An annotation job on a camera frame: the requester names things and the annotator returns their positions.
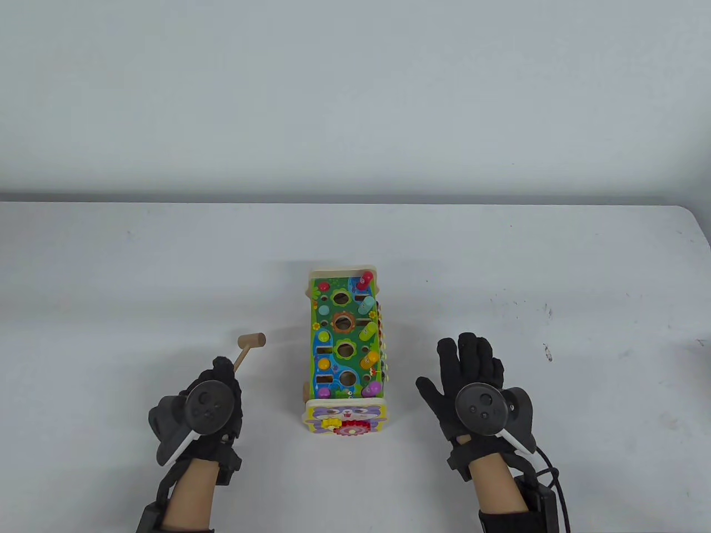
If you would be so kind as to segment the person's left hand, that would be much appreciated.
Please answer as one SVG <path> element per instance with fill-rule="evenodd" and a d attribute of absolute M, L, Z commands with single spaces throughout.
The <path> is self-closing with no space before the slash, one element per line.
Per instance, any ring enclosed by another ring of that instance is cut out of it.
<path fill-rule="evenodd" d="M 185 416 L 210 426 L 186 446 L 180 460 L 199 459 L 219 465 L 218 485 L 228 485 L 242 460 L 233 449 L 242 429 L 242 391 L 234 376 L 233 363 L 226 357 L 213 360 L 213 367 L 204 370 L 188 388 L 179 394 L 185 398 Z"/>

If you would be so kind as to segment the person's right hand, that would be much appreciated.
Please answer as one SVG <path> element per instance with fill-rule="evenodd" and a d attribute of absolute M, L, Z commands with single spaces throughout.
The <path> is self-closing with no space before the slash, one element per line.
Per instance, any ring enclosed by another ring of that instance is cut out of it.
<path fill-rule="evenodd" d="M 448 464 L 478 492 L 521 499 L 537 482 L 522 454 L 533 454 L 533 404 L 522 388 L 504 387 L 504 366 L 487 338 L 462 333 L 437 343 L 441 385 L 420 376 L 415 385 L 452 445 Z"/>

